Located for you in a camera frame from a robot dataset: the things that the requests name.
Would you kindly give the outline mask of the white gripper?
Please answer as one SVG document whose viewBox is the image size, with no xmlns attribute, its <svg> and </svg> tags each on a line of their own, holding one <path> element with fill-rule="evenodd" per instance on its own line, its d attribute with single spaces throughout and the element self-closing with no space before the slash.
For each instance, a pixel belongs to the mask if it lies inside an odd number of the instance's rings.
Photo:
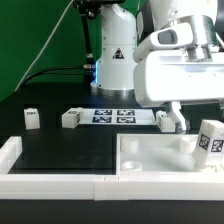
<svg viewBox="0 0 224 224">
<path fill-rule="evenodd" d="M 212 62 L 186 62 L 180 50 L 154 51 L 135 67 L 134 92 L 142 107 L 167 103 L 175 132 L 186 133 L 189 124 L 179 102 L 224 99 L 224 53 L 215 53 Z"/>
</svg>

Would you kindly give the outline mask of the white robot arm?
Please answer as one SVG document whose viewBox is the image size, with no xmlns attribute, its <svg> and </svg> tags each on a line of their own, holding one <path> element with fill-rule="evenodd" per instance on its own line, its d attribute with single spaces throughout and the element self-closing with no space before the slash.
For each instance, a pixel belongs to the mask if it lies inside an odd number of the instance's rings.
<svg viewBox="0 0 224 224">
<path fill-rule="evenodd" d="M 93 92 L 164 106 L 178 132 L 183 104 L 224 101 L 224 0 L 147 0 L 135 16 L 106 1 L 101 30 Z"/>
</svg>

